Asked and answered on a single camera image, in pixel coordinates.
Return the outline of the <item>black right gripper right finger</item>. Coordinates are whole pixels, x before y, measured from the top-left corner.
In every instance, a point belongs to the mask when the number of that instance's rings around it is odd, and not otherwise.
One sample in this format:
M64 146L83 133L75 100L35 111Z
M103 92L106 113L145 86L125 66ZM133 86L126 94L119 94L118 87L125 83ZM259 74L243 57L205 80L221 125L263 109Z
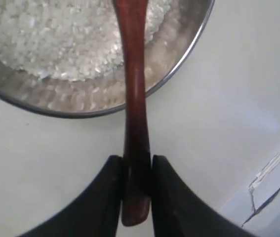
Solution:
M152 217L157 237L250 237L214 211L182 181L164 156L152 165Z

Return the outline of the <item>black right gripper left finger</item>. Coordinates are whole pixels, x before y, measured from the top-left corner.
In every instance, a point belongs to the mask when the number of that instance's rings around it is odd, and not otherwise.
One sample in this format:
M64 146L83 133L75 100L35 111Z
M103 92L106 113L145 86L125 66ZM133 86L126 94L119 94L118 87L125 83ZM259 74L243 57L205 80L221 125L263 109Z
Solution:
M121 196L121 157L109 156L96 178L73 202L21 236L114 237Z

